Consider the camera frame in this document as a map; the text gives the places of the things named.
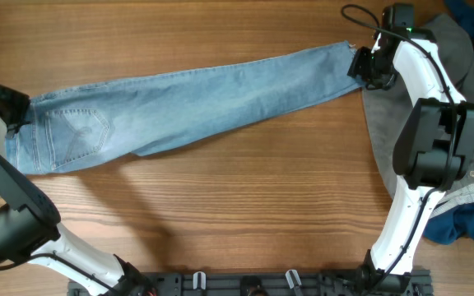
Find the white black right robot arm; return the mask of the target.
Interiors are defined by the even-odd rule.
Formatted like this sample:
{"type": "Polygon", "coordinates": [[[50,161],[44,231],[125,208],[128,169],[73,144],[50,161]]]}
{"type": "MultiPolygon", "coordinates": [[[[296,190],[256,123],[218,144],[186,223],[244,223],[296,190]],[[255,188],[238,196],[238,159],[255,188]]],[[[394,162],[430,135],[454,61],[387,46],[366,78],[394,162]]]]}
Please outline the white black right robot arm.
{"type": "Polygon", "coordinates": [[[358,294],[401,294],[416,247],[436,204],[461,179],[474,150],[474,104],[454,88],[428,31],[377,28],[373,48],[358,49],[349,76],[379,85],[400,75],[411,113],[393,149],[397,186],[383,231],[356,271],[358,294]]]}

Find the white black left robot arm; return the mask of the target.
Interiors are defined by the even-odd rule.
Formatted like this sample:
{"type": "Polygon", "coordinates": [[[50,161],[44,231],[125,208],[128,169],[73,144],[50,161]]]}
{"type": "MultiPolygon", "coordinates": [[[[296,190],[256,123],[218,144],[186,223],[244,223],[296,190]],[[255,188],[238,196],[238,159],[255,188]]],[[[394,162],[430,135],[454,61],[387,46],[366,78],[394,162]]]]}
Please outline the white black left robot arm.
{"type": "Polygon", "coordinates": [[[61,222],[52,201],[6,159],[5,141],[26,125],[28,95],[0,85],[0,271],[43,266],[89,295],[155,295],[155,285],[114,254],[101,252],[61,222]]]}

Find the light blue denim jeans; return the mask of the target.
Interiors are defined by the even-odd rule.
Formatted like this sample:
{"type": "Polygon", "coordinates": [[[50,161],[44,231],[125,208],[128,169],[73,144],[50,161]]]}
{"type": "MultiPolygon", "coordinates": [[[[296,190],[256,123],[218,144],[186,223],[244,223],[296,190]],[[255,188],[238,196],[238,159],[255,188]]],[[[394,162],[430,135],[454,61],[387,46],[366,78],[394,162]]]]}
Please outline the light blue denim jeans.
{"type": "Polygon", "coordinates": [[[360,87],[346,43],[275,58],[106,81],[34,97],[6,142],[24,174],[146,156],[336,99],[360,87]]]}

